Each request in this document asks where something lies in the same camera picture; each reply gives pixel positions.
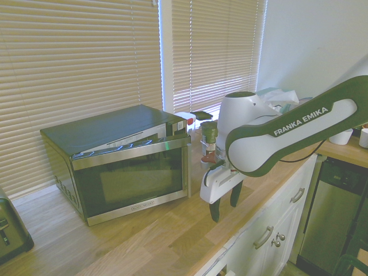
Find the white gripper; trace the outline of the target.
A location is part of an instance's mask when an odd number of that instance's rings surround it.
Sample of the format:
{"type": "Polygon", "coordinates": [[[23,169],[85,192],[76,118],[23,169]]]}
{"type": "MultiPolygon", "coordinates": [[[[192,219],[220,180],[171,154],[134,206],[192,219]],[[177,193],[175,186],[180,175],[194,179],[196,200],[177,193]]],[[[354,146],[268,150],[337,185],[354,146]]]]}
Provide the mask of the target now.
{"type": "Polygon", "coordinates": [[[230,204],[236,207],[243,187],[244,174],[232,171],[225,166],[212,166],[202,179],[200,197],[209,203],[211,218],[218,223],[220,219],[221,197],[231,191],[230,204]]]}

